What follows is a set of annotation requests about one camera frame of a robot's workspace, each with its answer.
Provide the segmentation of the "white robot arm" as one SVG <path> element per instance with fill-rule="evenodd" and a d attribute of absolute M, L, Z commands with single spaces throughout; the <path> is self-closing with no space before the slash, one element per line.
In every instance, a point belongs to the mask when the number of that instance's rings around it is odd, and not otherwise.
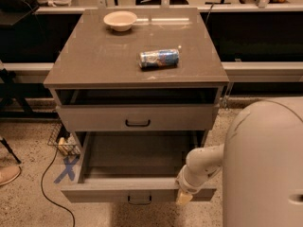
<path fill-rule="evenodd" d="M 303 227 L 303 97 L 244 108 L 223 144 L 195 148 L 177 176 L 185 205 L 223 174 L 223 227 Z"/>

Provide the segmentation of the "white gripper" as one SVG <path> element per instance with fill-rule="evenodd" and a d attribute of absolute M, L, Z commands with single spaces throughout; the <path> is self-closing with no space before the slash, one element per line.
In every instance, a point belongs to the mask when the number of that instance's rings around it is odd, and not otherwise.
<path fill-rule="evenodd" d="M 188 204 L 193 198 L 191 194 L 197 194 L 201 190 L 202 180 L 202 176 L 192 173 L 187 166 L 183 166 L 177 176 L 181 189 L 178 190 L 176 203 L 178 205 Z"/>

